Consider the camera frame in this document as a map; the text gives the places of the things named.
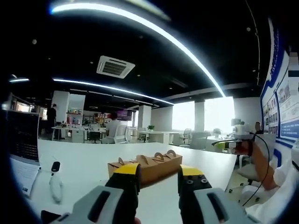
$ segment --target display board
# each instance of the display board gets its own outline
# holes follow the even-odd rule
[[[261,94],[263,129],[264,133],[276,134],[279,142],[291,148],[299,138],[299,75],[294,71],[299,65],[289,66],[290,57],[279,30],[270,20],[269,26],[271,61]]]

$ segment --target black cable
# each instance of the black cable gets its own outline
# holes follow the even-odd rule
[[[265,177],[263,178],[263,180],[262,180],[260,186],[258,186],[258,188],[257,188],[256,191],[253,193],[253,195],[252,195],[252,196],[251,196],[251,197],[250,197],[250,198],[249,198],[249,199],[248,199],[242,206],[246,205],[246,203],[247,203],[248,201],[250,201],[250,199],[251,199],[251,198],[256,194],[256,192],[260,189],[260,187],[262,186],[264,180],[266,179],[266,177],[267,177],[267,175],[268,175],[269,166],[270,166],[270,152],[269,152],[269,148],[268,148],[268,145],[267,145],[266,141],[265,141],[264,139],[262,139],[260,136],[254,134],[254,133],[251,133],[251,132],[250,132],[250,134],[253,134],[254,136],[258,137],[259,139],[261,139],[261,140],[265,143],[265,145],[266,145],[266,147],[267,147],[267,150],[268,150],[268,166],[267,166],[266,175],[265,175]]]

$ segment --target computer screen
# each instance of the computer screen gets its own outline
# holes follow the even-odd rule
[[[6,140],[10,154],[38,161],[38,121],[37,113],[7,112]]]

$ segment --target shelf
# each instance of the shelf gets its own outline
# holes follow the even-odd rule
[[[67,114],[72,114],[72,115],[82,115],[81,113],[68,113]]]

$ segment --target led light strip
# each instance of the led light strip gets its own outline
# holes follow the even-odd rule
[[[148,20],[146,20],[146,19],[144,19],[144,18],[142,18],[138,15],[135,15],[133,13],[125,11],[123,9],[115,8],[115,7],[112,7],[112,6],[105,6],[105,5],[102,5],[102,4],[95,4],[95,3],[65,4],[65,5],[57,6],[54,9],[52,9],[52,13],[57,13],[57,12],[65,11],[65,10],[73,10],[73,9],[91,9],[91,10],[98,10],[98,11],[104,11],[104,12],[109,12],[109,13],[121,15],[121,16],[127,17],[131,20],[134,20],[138,23],[141,23],[142,25],[145,25],[146,27],[156,31],[160,35],[164,36],[167,40],[172,42],[174,45],[176,45],[178,48],[180,48],[186,55],[188,55],[191,58],[191,60],[193,60],[204,71],[206,76],[208,76],[208,78],[216,86],[216,88],[221,93],[221,95],[223,97],[225,97],[222,89],[220,88],[220,86],[218,85],[218,83],[216,82],[214,77],[205,68],[205,66],[195,57],[195,55],[192,54],[192,52],[188,48],[186,48],[180,41],[178,41],[176,38],[174,38],[172,35],[167,33],[165,30],[161,29],[160,27],[158,27],[154,23],[152,23],[152,22],[150,22],[150,21],[148,21]]]
[[[14,78],[14,79],[9,80],[10,83],[26,82],[26,81],[29,81],[29,79],[28,78]]]
[[[167,101],[164,101],[164,100],[161,100],[161,99],[157,99],[157,98],[154,98],[154,97],[143,95],[143,94],[140,94],[140,93],[137,93],[137,92],[131,92],[131,91],[128,91],[128,90],[118,89],[118,88],[107,86],[107,85],[100,85],[100,84],[94,84],[94,83],[88,83],[88,82],[81,82],[81,81],[74,81],[74,80],[67,80],[67,79],[60,79],[60,78],[54,78],[53,80],[55,82],[77,83],[77,84],[83,84],[83,85],[97,86],[97,87],[101,87],[101,88],[106,88],[106,89],[111,89],[111,90],[126,92],[126,93],[134,94],[134,95],[137,95],[137,96],[140,96],[140,97],[146,97],[146,98],[150,98],[150,99],[153,99],[153,100],[161,101],[163,103],[174,105],[173,103],[170,103],[170,102],[167,102]]]

